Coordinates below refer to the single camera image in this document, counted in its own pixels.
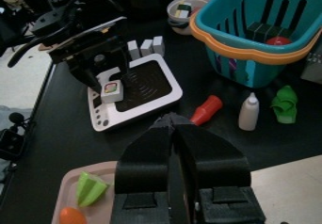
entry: black tabletop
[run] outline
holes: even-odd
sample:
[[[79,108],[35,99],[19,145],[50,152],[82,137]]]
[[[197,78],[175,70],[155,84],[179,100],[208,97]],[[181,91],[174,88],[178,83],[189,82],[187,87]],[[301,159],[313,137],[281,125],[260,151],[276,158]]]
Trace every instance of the black tabletop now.
[[[97,132],[87,87],[71,76],[65,63],[54,66],[34,113],[36,126],[30,133],[28,148],[16,163],[0,223],[51,223],[66,173],[74,168],[118,160],[159,116],[175,112],[190,118],[210,94],[222,99],[225,106],[202,128],[244,152],[252,170],[322,153],[322,91],[320,85],[300,77],[305,61],[290,64],[268,87],[250,89],[216,73],[205,44],[191,36],[178,35],[165,19],[131,23],[130,40],[143,42],[155,36],[163,36],[165,61],[183,89],[181,101],[111,132]],[[270,108],[284,85],[293,87],[300,100],[294,124],[278,123]],[[238,127],[238,116],[252,91],[260,99],[261,111],[256,131],[246,132]],[[181,223],[183,219],[177,217],[175,221]]]

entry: white tray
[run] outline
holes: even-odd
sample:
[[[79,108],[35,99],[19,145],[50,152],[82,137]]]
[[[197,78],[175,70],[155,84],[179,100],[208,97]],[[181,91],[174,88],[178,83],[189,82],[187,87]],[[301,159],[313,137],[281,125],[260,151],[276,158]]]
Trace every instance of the white tray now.
[[[82,171],[87,171],[98,175],[103,181],[113,184],[115,182],[117,163],[118,161],[103,162],[83,168],[77,168],[66,174],[59,189],[53,224],[59,224],[59,214],[65,207],[75,207],[83,215],[86,215],[89,224],[110,223],[115,199],[115,186],[111,185],[105,196],[87,207],[78,207],[75,190]]]

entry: white container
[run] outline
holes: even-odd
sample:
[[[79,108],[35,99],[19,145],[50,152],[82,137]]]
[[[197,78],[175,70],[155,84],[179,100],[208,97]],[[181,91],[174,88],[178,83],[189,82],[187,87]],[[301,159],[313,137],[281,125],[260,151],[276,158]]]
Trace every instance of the white container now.
[[[190,17],[177,17],[177,10],[181,3],[189,3],[191,5],[191,14],[208,4],[210,0],[174,0],[167,6],[167,23],[173,27],[174,31],[182,35],[191,35],[191,29],[189,26]]]
[[[256,129],[258,113],[260,113],[260,102],[256,94],[252,92],[248,99],[244,102],[241,113],[240,113],[238,126],[242,130],[253,131]]]

